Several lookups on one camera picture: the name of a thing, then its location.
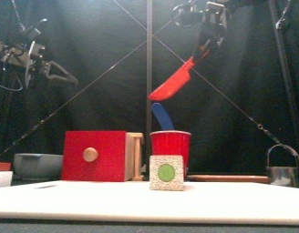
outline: black curtain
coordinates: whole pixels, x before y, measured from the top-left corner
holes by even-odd
[[[280,13],[284,1],[279,2]],[[296,2],[284,46],[298,100],[294,110],[299,116]],[[148,53],[155,89],[183,64],[179,57],[185,60],[191,56],[196,42],[200,24],[180,28],[171,22],[172,8],[185,1],[152,1],[152,51],[145,44],[145,0],[20,0],[16,3],[25,26],[48,19],[36,43],[46,47],[45,59],[68,70],[78,85],[53,86],[46,80],[34,80],[30,88],[17,92],[0,87],[0,154],[38,126],[0,160],[12,161],[13,154],[20,152],[61,154],[68,130],[127,130],[145,134]],[[20,40],[10,1],[0,1],[0,41],[12,45]],[[16,76],[22,81],[22,69],[10,66],[4,73],[0,62],[0,84],[17,88]],[[266,151],[274,141],[255,123],[283,144],[298,147],[268,2],[235,11],[220,49],[197,65],[189,82],[161,104],[175,128],[192,133],[191,172],[266,172]],[[155,119],[151,130],[159,130]],[[144,148],[143,153],[145,162],[149,154]],[[291,163],[290,157],[274,159],[278,164]]]

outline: red object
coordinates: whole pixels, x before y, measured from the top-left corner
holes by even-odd
[[[9,169],[10,169],[10,163],[0,162],[0,171],[9,171]]]
[[[64,142],[61,180],[125,181],[127,168],[133,160],[127,149],[125,131],[68,131]],[[97,158],[84,159],[84,151],[93,148]]]
[[[189,140],[191,134],[188,132],[167,130],[151,133],[152,140],[152,155],[179,155],[183,156],[183,174],[188,169],[189,156]]]
[[[173,75],[167,79],[167,81],[149,94],[148,98],[151,100],[160,101],[173,96],[173,94],[191,79],[189,70],[192,69],[193,65],[193,57],[191,57]]]

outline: red plastic cup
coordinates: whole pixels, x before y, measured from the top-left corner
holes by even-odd
[[[149,136],[152,140],[152,155],[183,156],[183,174],[185,175],[188,169],[191,134],[183,131],[167,130],[152,132]]]

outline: white table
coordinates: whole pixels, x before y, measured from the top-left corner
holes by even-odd
[[[52,181],[0,187],[0,218],[299,226],[299,188],[185,182],[184,191],[148,182]]]

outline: green oval label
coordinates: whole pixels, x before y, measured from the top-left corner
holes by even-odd
[[[171,164],[163,164],[157,169],[157,177],[164,182],[171,182],[175,178],[175,168]]]

